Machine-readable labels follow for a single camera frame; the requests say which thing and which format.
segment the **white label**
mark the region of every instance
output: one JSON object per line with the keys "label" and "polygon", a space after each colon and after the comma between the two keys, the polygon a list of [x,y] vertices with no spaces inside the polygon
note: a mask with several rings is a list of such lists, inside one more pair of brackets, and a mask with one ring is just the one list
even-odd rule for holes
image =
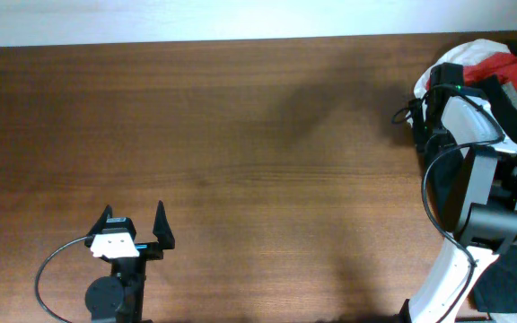
{"label": "white label", "polygon": [[124,222],[127,218],[110,218],[107,219],[107,223]]}

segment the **black cover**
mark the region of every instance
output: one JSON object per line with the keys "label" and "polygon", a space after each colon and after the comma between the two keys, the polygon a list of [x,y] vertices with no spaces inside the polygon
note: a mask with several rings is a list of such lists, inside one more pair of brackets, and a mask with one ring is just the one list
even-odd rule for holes
{"label": "black cover", "polygon": [[[490,99],[492,113],[506,134],[517,143],[517,119],[504,113],[514,107],[497,78],[490,77],[477,84],[477,87],[484,90]],[[472,292],[479,311],[517,313],[517,246],[511,246],[505,255],[486,270]]]}

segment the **wooden table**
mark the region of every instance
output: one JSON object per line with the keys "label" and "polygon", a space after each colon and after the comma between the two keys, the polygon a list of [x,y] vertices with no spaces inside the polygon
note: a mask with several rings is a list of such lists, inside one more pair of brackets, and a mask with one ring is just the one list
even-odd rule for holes
{"label": "wooden table", "polygon": [[[106,204],[153,240],[159,199],[177,248],[147,267],[147,319],[397,312],[442,240],[390,116],[477,38],[517,32],[0,48],[0,322],[49,322],[41,261]],[[73,247],[42,296],[88,321],[86,288],[108,273]]]}

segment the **red fabric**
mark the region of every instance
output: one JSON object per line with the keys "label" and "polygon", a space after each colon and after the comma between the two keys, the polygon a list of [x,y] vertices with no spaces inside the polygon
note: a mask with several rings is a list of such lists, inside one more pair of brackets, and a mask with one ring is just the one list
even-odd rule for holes
{"label": "red fabric", "polygon": [[517,57],[513,54],[496,53],[478,65],[464,66],[464,82],[466,85],[482,81],[495,74],[500,84],[512,82],[517,91]]}

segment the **cable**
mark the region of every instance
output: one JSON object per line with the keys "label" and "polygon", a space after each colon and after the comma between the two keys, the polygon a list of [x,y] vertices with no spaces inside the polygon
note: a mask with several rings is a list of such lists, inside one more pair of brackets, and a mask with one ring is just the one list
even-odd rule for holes
{"label": "cable", "polygon": [[424,145],[424,154],[428,153],[428,147],[430,146],[430,143],[433,139],[435,139],[440,134],[433,134],[428,140],[426,140],[426,144]]}
{"label": "cable", "polygon": [[[404,111],[407,111],[409,113],[407,113],[407,115],[404,118],[398,119],[398,116],[400,115],[400,113],[402,113]],[[402,108],[402,109],[396,111],[396,113],[394,113],[394,116],[392,116],[390,123],[392,123],[392,125],[399,125],[401,123],[404,123],[408,119],[412,118],[414,116],[414,113],[415,113],[415,111],[410,107]]]}
{"label": "cable", "polygon": [[41,299],[41,296],[39,295],[39,280],[41,278],[41,274],[43,273],[43,269],[45,269],[45,266],[47,265],[47,263],[49,261],[51,261],[51,259],[53,259],[54,256],[56,256],[59,252],[67,249],[68,247],[73,246],[75,243],[77,243],[79,241],[83,241],[87,238],[88,237],[77,238],[71,242],[67,242],[65,245],[63,245],[59,249],[55,250],[51,255],[49,255],[49,257],[47,257],[47,259],[45,259],[45,261],[43,261],[43,264],[41,264],[41,266],[39,267],[39,270],[37,271],[37,274],[35,275],[35,298],[37,299],[37,302],[39,303],[39,305],[41,305],[41,308],[43,308],[43,310],[47,312],[47,314],[49,314],[50,316],[52,316],[54,319],[58,320],[59,322],[71,323],[70,321],[58,316],[56,313],[54,313],[52,310],[50,310],[49,307],[47,307],[47,305],[45,305],[45,303]]}
{"label": "cable", "polygon": [[[428,219],[430,220],[430,222],[432,223],[434,228],[436,228],[436,230],[438,232],[440,232],[441,235],[445,239],[447,239],[449,242],[451,242],[454,246],[456,246],[456,248],[461,250],[466,255],[466,257],[468,258],[468,262],[469,262],[469,269],[468,269],[468,276],[466,277],[466,283],[464,284],[464,286],[462,287],[462,289],[458,293],[458,296],[456,297],[454,302],[450,305],[450,307],[446,310],[446,312],[437,320],[437,323],[441,323],[442,321],[444,321],[444,319],[446,319],[446,317],[456,307],[456,305],[458,304],[458,302],[460,301],[460,299],[462,298],[462,296],[464,295],[464,293],[468,289],[468,286],[469,286],[470,282],[472,281],[472,277],[474,275],[474,269],[476,268],[477,264],[476,264],[476,260],[474,259],[472,254],[468,251],[468,249],[466,247],[460,245],[454,239],[454,237],[452,237],[446,230],[444,230],[442,228],[442,226],[436,221],[436,219],[434,217],[434,214],[432,213],[432,210],[430,209],[430,206],[428,204],[428,192],[427,192],[427,189],[428,189],[428,174],[430,173],[430,170],[432,169],[432,167],[442,157],[447,156],[450,153],[457,152],[460,149],[464,149],[464,148],[473,148],[474,146],[477,146],[477,145],[489,145],[489,144],[501,143],[505,139],[505,134],[504,134],[502,128],[500,127],[500,125],[498,124],[498,122],[487,111],[485,111],[484,108],[482,108],[481,106],[476,104],[476,102],[474,102],[471,98],[469,98],[468,96],[466,96],[466,95],[464,95],[463,93],[460,92],[460,87],[459,86],[457,87],[457,86],[448,85],[448,84],[439,84],[439,85],[433,86],[432,88],[430,88],[430,90],[428,90],[425,93],[425,95],[422,97],[422,99],[420,99],[420,105],[419,105],[420,108],[422,108],[422,103],[437,89],[444,89],[444,90],[450,91],[450,92],[460,96],[468,104],[470,104],[472,107],[474,107],[474,109],[476,109],[478,112],[482,113],[484,115],[484,117],[492,124],[492,127],[494,128],[494,130],[498,134],[496,139],[479,141],[479,142],[474,142],[474,143],[467,143],[467,144],[457,144],[456,146],[453,146],[452,148],[448,148],[446,150],[443,150],[443,151],[439,152],[437,155],[434,156],[434,158],[432,159],[432,161],[430,162],[428,167],[426,167],[426,171],[424,173],[424,176],[422,177],[422,186],[421,186],[422,203],[424,204],[424,209],[426,211],[426,215],[428,216]],[[403,111],[403,110],[404,109],[401,109],[401,110],[397,111],[397,113],[392,118],[392,123],[395,123],[394,121],[396,120],[396,116],[401,111]],[[417,111],[417,109],[412,110],[411,108],[407,108],[407,110],[410,113],[407,116],[407,118],[405,120],[403,120],[403,121],[406,121],[408,118],[411,118],[412,116],[414,116],[416,111]],[[426,149],[428,147],[430,139],[426,142],[426,147],[425,147]]]}

